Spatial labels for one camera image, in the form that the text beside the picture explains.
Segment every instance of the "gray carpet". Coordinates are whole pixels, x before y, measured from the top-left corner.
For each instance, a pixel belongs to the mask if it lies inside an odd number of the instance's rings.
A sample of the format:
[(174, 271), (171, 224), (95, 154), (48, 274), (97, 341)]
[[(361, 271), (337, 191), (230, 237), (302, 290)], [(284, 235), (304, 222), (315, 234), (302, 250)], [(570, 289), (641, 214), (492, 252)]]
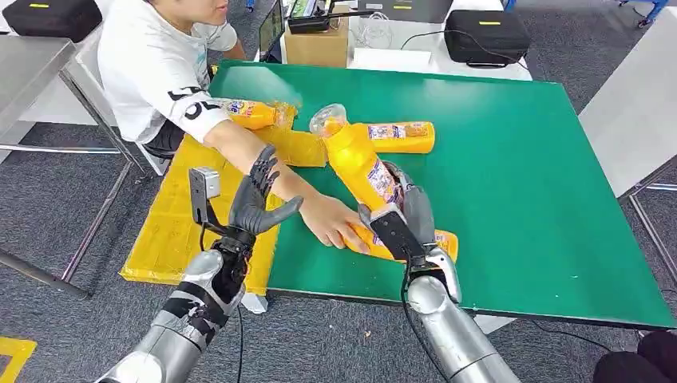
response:
[[(270, 3), (258, 0), (255, 12), (247, 14), (243, 0), (230, 1), (229, 18), (248, 57), (256, 51), (258, 23)], [(577, 111), (642, 34), (633, 28), (639, 17), (631, 7), (619, 9), (614, 2), (518, 3), (534, 40), (528, 56), (533, 76), (562, 82)], [(105, 138), (94, 128), (38, 124), (23, 142), (97, 146), (105, 144)], [(121, 166), (116, 156), (12, 153), (0, 164), (0, 246), (52, 272), (63, 270)], [(117, 274), (160, 185), (159, 178), (135, 184), (138, 178), (133, 172), (125, 182), (75, 274), (77, 285), (94, 292), (92, 300), (75, 302), (0, 267), (0, 334), (38, 342), (18, 381), (92, 381), (148, 329), (170, 287), (126, 282)], [(677, 173), (667, 180), (677, 181)], [(674, 254), (676, 197), (661, 191), (642, 194)], [(626, 203), (623, 208), (659, 285), (675, 289), (639, 220)], [(666, 300), (677, 314), (677, 296), (666, 295)], [(269, 309), (265, 315), (243, 312), (243, 381), (440, 381), (397, 307), (273, 296)], [(191, 381), (234, 380), (237, 325), (237, 319), (227, 324)], [(615, 350), (632, 350), (637, 343), (629, 330), (542, 325), (593, 338)], [(575, 338), (543, 333), (522, 320), (490, 338), (525, 383), (591, 381), (595, 361), (604, 353)]]

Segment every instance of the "yellow plastic sheet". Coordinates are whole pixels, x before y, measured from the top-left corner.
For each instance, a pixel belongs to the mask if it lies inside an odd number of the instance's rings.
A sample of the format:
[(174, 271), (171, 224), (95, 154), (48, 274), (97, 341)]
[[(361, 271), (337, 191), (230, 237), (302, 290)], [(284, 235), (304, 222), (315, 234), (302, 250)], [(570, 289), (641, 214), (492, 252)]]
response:
[[(324, 147), (310, 133), (294, 132), (284, 128), (265, 128), (256, 132), (263, 140), (277, 148), (277, 156), (295, 166), (324, 166)], [(192, 221), (188, 170), (209, 166), (219, 171), (221, 195), (211, 199), (214, 211), (222, 223), (226, 222), (232, 199), (242, 180), (242, 173), (229, 164), (216, 150), (205, 148), (186, 135), (176, 151), (160, 190), (134, 247), (120, 271), (128, 281), (178, 284), (185, 267), (200, 252), (200, 226)], [(267, 209), (282, 204), (270, 195)], [(273, 252), (279, 227), (259, 235), (256, 239), (245, 278), (247, 292), (263, 295), (272, 266)], [(211, 246), (217, 235), (207, 231), (204, 245)]]
[(33, 353), (36, 342), (22, 339), (11, 339), (0, 337), (0, 355), (11, 357), (10, 362), (5, 367), (5, 371), (0, 371), (0, 383), (14, 383), (21, 368), (28, 361)]

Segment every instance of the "yellow bottle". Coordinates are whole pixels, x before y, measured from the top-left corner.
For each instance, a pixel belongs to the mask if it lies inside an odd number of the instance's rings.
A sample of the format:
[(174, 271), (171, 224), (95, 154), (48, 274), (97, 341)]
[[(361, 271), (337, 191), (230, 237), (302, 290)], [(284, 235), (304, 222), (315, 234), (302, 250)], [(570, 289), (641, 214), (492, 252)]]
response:
[[(358, 202), (372, 211), (389, 202), (402, 208), (402, 187), (376, 155), (376, 148), (365, 134), (365, 127), (365, 124), (349, 124), (346, 109), (341, 104), (328, 105), (311, 119), (311, 132), (322, 137), (329, 165)], [(393, 259), (393, 255), (369, 229), (353, 228), (370, 248), (370, 255)], [(435, 240), (452, 259), (456, 259), (456, 235), (435, 231)], [(346, 244), (352, 251), (358, 251), (352, 243), (346, 241)]]
[(430, 153), (435, 145), (435, 127), (428, 121), (388, 124), (353, 124), (366, 132), (376, 153)]
[(296, 108), (284, 102), (268, 105), (259, 101), (232, 100), (216, 98), (222, 109), (225, 109), (233, 122), (250, 130), (258, 130), (268, 126), (279, 126), (291, 129), (296, 116)]

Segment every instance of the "white table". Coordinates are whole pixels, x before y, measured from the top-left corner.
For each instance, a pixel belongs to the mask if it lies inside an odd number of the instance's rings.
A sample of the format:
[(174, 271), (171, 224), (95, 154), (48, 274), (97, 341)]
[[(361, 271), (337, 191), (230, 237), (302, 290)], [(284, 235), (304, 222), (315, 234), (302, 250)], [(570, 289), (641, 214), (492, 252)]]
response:
[(637, 193), (677, 166), (677, 7), (666, 7), (654, 25), (604, 82), (578, 116), (616, 197), (627, 196), (677, 281), (670, 255)]
[[(353, 2), (351, 7), (357, 7), (357, 2)], [(452, 10), (503, 10), (500, 0), (454, 0)], [(401, 22), (396, 20), (374, 20), (368, 18), (348, 18), (348, 62), (347, 68), (350, 69), (379, 69), (379, 70), (397, 70), (398, 72), (417, 72), (417, 73), (439, 73), (453, 74), (456, 76), (474, 76), (474, 77), (492, 77), (505, 78), (511, 80), (531, 81), (531, 73), (526, 68), (518, 64), (511, 64), (501, 69), (478, 69), (470, 68), (464, 63), (452, 61), (449, 58), (444, 41), (444, 34), (431, 34), (414, 38), (406, 44), (405, 50), (418, 52), (431, 52), (430, 61), (425, 68), (416, 63), (407, 62), (406, 52), (400, 52), (400, 47), (407, 38), (415, 34), (425, 34), (434, 31), (444, 30), (444, 24), (430, 24), (424, 22)], [(362, 48), (355, 39), (359, 35), (360, 27), (368, 26), (390, 26), (392, 30), (392, 42), (388, 46), (388, 41), (383, 39), (371, 42), (371, 54), (368, 52), (361, 54), (358, 60), (355, 60), (355, 48)], [(287, 55), (284, 49), (284, 36), (280, 39), (282, 47), (283, 63), (287, 63)], [(521, 59), (522, 65), (526, 67), (526, 62)]]
[[(13, 1), (0, 0), (0, 9)], [(104, 18), (113, 1), (96, 0)], [(0, 30), (10, 30), (2, 14), (0, 14)], [(97, 50), (100, 37), (101, 26), (98, 26), (84, 40), (73, 45), (75, 53), (66, 65), (72, 78), (81, 87), (89, 102), (98, 109), (104, 122), (109, 126), (117, 126), (113, 110), (105, 98), (101, 75), (99, 74)], [(13, 126), (0, 126), (0, 141), (17, 144), (33, 127), (34, 121), (57, 124), (98, 124), (59, 77), (55, 77), (51, 82), (44, 85), (44, 89), (33, 106), (29, 107)], [(150, 155), (141, 144), (137, 144), (137, 147), (155, 173), (160, 176), (164, 174), (169, 161)], [(9, 154), (9, 151), (0, 150), (0, 163)]]

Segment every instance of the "black case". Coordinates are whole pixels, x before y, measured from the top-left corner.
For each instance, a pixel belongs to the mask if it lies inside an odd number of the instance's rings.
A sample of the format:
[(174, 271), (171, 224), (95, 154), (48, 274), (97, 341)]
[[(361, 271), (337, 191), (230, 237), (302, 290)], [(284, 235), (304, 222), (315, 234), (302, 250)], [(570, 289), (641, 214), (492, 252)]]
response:
[(452, 60), (470, 66), (513, 64), (527, 53), (531, 42), (520, 19), (500, 10), (454, 10), (445, 30), (460, 31), (444, 33), (446, 46)]
[(21, 36), (70, 38), (73, 42), (86, 38), (103, 19), (94, 0), (17, 0), (2, 16)]

